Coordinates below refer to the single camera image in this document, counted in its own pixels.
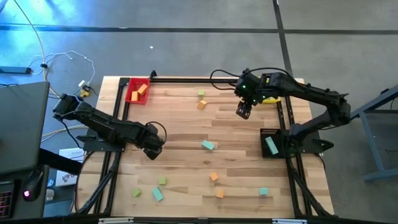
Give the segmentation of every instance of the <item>keyboard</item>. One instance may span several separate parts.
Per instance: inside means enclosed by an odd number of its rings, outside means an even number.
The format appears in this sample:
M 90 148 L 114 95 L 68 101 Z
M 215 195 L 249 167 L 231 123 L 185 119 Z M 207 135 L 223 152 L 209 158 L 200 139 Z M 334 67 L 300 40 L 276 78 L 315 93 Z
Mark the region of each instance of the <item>keyboard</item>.
M 0 220 L 12 217 L 14 187 L 13 180 L 0 182 Z

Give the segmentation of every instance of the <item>teal block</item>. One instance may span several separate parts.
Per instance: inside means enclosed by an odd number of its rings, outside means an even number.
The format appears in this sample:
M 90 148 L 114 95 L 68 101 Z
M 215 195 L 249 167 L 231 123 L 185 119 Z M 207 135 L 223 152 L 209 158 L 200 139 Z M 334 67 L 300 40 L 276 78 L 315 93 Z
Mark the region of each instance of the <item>teal block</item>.
M 204 140 L 201 145 L 209 150 L 213 150 L 214 149 L 214 145 L 206 140 Z
M 158 202 L 163 199 L 162 192 L 160 192 L 158 187 L 155 187 L 154 189 L 152 189 L 152 193 L 154 194 L 154 196 Z
M 268 195 L 268 188 L 263 187 L 259 189 L 260 195 Z
M 269 147 L 269 150 L 271 150 L 272 155 L 275 155 L 279 152 L 271 137 L 266 137 L 266 142 Z

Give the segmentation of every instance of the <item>green block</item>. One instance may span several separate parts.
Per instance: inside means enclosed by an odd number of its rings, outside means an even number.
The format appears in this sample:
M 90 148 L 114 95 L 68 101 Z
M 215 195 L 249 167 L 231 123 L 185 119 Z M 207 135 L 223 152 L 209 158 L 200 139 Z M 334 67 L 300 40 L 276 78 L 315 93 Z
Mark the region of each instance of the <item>green block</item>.
M 158 202 L 163 199 L 162 192 L 160 192 L 158 187 L 155 187 L 154 189 L 152 189 L 152 193 L 154 194 L 154 196 Z
M 204 140 L 201 145 L 209 150 L 213 150 L 214 149 L 214 145 L 206 140 Z
M 159 184 L 160 185 L 166 185 L 167 180 L 166 177 L 159 177 Z
M 275 155 L 275 154 L 277 154 L 279 152 L 271 137 L 267 137 L 266 138 L 266 142 L 267 142 L 267 145 L 269 147 L 269 150 L 271 150 L 272 155 Z
M 139 189 L 132 190 L 132 195 L 134 197 L 139 197 L 141 195 L 141 191 Z
M 268 188 L 263 187 L 259 189 L 260 195 L 268 195 Z

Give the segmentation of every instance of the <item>yellow object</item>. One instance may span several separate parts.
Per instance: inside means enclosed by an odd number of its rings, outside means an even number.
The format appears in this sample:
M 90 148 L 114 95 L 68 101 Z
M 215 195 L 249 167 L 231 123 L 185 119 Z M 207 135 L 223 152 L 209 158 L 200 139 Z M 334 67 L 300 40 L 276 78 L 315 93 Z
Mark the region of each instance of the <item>yellow object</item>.
M 133 91 L 131 93 L 131 101 L 138 101 L 138 92 L 137 91 Z
M 215 180 L 218 179 L 218 176 L 217 176 L 217 174 L 216 174 L 215 172 L 212 172 L 212 173 L 210 174 L 210 178 L 212 179 L 212 181 L 215 181 Z
M 145 84 L 142 84 L 142 86 L 138 89 L 138 94 L 140 94 L 141 96 L 147 91 L 148 86 Z
M 278 97 L 277 99 L 275 99 L 274 97 L 269 97 L 266 98 L 265 100 L 262 101 L 262 103 L 276 103 L 280 101 L 280 97 Z
M 203 110 L 204 107 L 206 106 L 206 104 L 207 104 L 206 101 L 201 100 L 201 101 L 199 102 L 199 104 L 198 104 L 198 109 L 199 109 L 199 110 Z
M 87 97 L 89 95 L 90 95 L 90 93 L 87 92 L 86 90 L 80 90 L 80 97 L 84 98 L 84 97 Z
M 217 190 L 216 197 L 223 198 L 224 197 L 224 190 Z

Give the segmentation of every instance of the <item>computer monitor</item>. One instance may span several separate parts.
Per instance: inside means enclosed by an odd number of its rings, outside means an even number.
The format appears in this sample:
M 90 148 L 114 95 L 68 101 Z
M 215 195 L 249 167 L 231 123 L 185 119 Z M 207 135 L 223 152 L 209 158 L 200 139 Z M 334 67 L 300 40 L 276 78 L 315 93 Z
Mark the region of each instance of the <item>computer monitor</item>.
M 0 174 L 37 165 L 50 83 L 0 87 Z

